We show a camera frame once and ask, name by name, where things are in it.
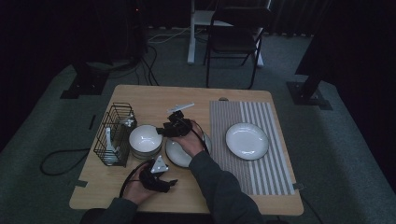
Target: gray carpet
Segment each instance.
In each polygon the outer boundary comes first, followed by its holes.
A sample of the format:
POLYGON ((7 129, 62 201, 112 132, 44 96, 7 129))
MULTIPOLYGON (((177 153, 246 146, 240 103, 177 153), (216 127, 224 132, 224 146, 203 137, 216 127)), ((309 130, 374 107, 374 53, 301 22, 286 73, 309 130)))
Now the gray carpet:
MULTIPOLYGON (((152 35, 177 32, 157 30, 152 35)), ((274 97, 294 173, 297 181, 306 185, 302 195, 324 223, 395 223, 395 194, 336 88, 328 83, 319 85, 333 110, 295 105, 291 100, 286 82, 305 81, 306 77, 295 76, 294 72, 309 42, 302 36, 267 36, 262 46, 265 65, 258 70, 253 85, 253 90, 269 91, 274 97)), ((188 45, 187 34, 151 44, 158 52, 153 73, 160 85, 205 86, 205 44, 197 43, 194 65, 187 64, 188 45)), ((149 49, 145 56, 148 63, 153 56, 154 51, 149 49)), ((103 64, 92 65, 106 68, 103 64)), ((216 62, 211 86, 240 88, 245 82, 248 84, 248 77, 241 74, 249 74, 250 68, 248 63, 238 68, 216 62)), ((65 175, 47 176, 40 173, 40 162, 55 150, 90 147, 114 88, 119 84, 147 85, 144 72, 139 66, 136 72, 111 73, 102 95, 81 95, 74 100, 60 99, 76 75, 71 66, 52 80, 34 111, 0 154, 0 223, 79 223, 85 211, 71 209, 68 202, 83 163, 65 175), (90 129, 93 115, 96 120, 90 129)), ((83 154, 58 155, 45 168, 62 171, 83 154)), ((289 223, 319 223, 307 203, 301 216, 281 219, 289 223)))

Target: person's right hand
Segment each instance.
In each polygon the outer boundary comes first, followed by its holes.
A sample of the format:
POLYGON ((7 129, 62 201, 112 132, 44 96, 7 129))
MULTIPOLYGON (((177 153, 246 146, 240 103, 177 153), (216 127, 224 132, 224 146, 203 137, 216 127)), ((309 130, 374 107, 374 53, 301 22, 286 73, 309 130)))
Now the person's right hand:
MULTIPOLYGON (((195 130, 195 132, 198 133, 199 137, 202 139, 204 134, 198 128, 195 120, 192 120, 191 124, 192 129, 195 130)), ((191 157, 194 157, 196 154, 204 150, 204 146, 202 146, 201 140, 193 132, 189 132, 186 136, 173 137, 171 138, 171 140, 179 143, 183 150, 191 157)))

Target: person's left hand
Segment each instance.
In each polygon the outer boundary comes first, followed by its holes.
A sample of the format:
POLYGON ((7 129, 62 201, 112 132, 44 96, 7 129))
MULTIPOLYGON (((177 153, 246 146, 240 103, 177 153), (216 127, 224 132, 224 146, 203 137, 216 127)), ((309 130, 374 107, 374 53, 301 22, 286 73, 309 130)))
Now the person's left hand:
POLYGON ((122 195, 123 199, 127 199, 127 200, 139 205, 142 202, 144 202, 147 198, 149 198, 150 196, 152 196, 153 194, 155 194, 157 192, 157 191, 145 189, 145 187, 143 187, 143 184, 139 180, 140 172, 142 172, 142 170, 146 166, 148 166, 148 164, 140 167, 136 171, 134 176, 132 176, 130 182, 126 186, 125 191, 122 195))

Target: wooden table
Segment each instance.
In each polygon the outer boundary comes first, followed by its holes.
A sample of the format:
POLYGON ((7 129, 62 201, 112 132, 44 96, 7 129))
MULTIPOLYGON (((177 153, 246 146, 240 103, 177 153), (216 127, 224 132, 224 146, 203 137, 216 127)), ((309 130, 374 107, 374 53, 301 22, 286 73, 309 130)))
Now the wooden table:
MULTIPOLYGON (((276 110, 271 93, 268 91, 240 91, 202 88, 180 87, 150 87, 119 85, 108 104, 107 111, 113 103, 129 103, 135 113, 138 125, 151 124, 162 127, 168 121, 167 109, 175 105, 194 102, 195 106, 183 110, 186 119, 195 119, 210 136, 209 101, 217 101, 226 97, 230 101, 269 102, 274 111, 276 127, 292 183, 295 183, 290 158, 286 149, 283 134, 277 119, 276 110)), ((105 166, 93 152, 96 138, 93 141, 91 152, 85 162, 79 177, 80 181, 87 182, 85 188, 76 186, 70 199, 70 207, 74 209, 107 208, 114 197, 118 197, 120 187, 126 176, 142 161, 132 154, 127 166, 105 166)), ((164 153, 160 152, 169 171, 161 179, 169 181, 178 179, 168 193, 157 193, 139 206, 139 211, 172 212, 172 213, 208 213, 205 199, 189 169, 180 168, 170 162, 164 153)), ((264 215, 291 215, 298 216, 304 208, 300 194, 296 190, 293 195, 250 195, 264 215)))

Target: white desk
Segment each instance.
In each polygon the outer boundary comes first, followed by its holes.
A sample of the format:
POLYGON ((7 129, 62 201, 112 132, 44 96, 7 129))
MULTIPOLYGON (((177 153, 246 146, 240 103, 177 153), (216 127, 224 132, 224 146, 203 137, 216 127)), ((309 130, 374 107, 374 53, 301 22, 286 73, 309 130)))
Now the white desk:
MULTIPOLYGON (((191 0, 191 32, 190 32, 190 45, 189 55, 187 59, 188 64, 194 64, 195 61, 195 25, 210 25, 214 11, 195 10, 195 0, 191 0)), ((259 67, 263 66, 262 56, 259 55, 257 63, 259 67)))

